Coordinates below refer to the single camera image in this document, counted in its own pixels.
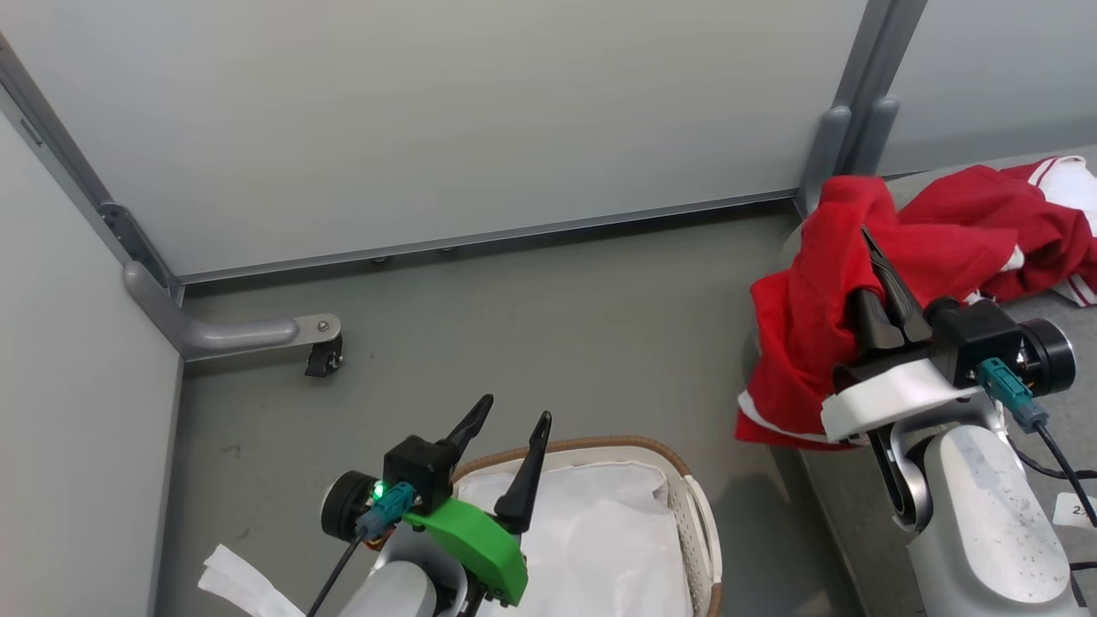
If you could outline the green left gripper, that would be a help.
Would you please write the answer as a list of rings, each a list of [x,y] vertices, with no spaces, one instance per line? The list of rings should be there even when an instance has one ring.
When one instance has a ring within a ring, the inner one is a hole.
[[[494,405],[494,395],[483,394],[470,413],[440,440],[446,464],[455,468],[471,441],[477,437]],[[470,571],[494,601],[518,606],[529,583],[525,556],[514,536],[530,529],[536,508],[538,484],[548,450],[552,414],[544,411],[530,434],[525,459],[510,487],[495,504],[495,518],[467,501],[442,501],[430,514],[408,511],[403,520],[423,527],[446,554]]]

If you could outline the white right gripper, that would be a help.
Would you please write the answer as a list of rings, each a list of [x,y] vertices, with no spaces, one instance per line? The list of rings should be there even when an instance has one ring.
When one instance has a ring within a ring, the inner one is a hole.
[[[872,269],[884,300],[867,288],[855,289],[846,301],[848,326],[861,360],[897,351],[905,344],[927,344],[932,329],[921,305],[890,259],[862,227]],[[845,444],[895,422],[914,428],[946,422],[983,423],[983,390],[957,389],[932,361],[917,359],[833,368],[834,393],[822,403],[823,444]]]

